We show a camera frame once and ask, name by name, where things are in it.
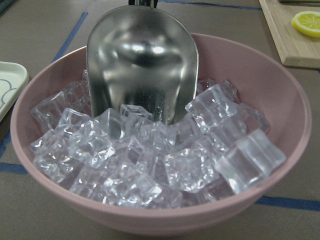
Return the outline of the metal ice scoop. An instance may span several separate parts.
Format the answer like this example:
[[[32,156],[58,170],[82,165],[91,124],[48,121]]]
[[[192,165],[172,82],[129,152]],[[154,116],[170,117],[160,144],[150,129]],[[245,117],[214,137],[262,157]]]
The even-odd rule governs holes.
[[[131,0],[102,16],[87,40],[86,65],[95,117],[135,105],[171,125],[183,119],[196,95],[196,43],[154,0]]]

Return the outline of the wooden cutting board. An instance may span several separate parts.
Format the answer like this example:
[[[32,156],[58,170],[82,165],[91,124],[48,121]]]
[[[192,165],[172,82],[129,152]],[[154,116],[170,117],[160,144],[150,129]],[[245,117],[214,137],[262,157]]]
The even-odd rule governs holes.
[[[303,11],[320,11],[319,4],[259,1],[283,65],[299,68],[320,68],[320,40],[293,28],[292,18]]]

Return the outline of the lemon half slice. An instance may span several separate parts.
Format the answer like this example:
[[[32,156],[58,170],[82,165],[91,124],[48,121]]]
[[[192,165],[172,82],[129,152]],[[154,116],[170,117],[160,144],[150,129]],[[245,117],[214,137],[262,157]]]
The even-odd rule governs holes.
[[[320,38],[320,13],[318,11],[301,11],[291,19],[291,25],[301,34]]]

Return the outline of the pink bowl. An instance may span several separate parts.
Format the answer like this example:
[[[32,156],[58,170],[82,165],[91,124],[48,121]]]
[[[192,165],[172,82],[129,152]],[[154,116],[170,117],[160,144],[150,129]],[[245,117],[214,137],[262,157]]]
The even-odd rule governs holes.
[[[49,147],[34,153],[31,144],[46,130],[31,109],[82,78],[86,48],[77,49],[38,73],[18,98],[11,117],[13,148],[28,173],[66,204],[104,226],[143,236],[175,236],[214,226],[242,212],[278,183],[298,162],[310,139],[312,114],[296,78],[281,64],[246,45],[194,34],[199,77],[228,80],[241,103],[264,113],[265,136],[285,159],[256,154],[245,159],[234,143],[217,157],[198,137],[168,136],[177,150],[149,145],[136,159],[125,156],[124,140],[109,141],[116,153],[102,166],[90,166],[76,144],[59,133]]]

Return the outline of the clear ice cubes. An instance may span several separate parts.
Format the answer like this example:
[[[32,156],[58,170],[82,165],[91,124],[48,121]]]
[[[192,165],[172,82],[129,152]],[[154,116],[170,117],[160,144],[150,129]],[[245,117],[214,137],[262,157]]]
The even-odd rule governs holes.
[[[185,117],[164,125],[138,105],[85,114],[86,79],[30,111],[44,134],[33,165],[79,196],[135,209],[216,202],[266,180],[286,161],[268,138],[263,112],[239,101],[228,80],[201,79]]]

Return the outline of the white serving tray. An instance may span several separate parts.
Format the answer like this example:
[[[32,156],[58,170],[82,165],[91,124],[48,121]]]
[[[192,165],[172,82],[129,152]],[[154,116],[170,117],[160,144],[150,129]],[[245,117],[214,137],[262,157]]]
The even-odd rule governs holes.
[[[27,69],[14,62],[0,62],[0,121],[29,82]]]

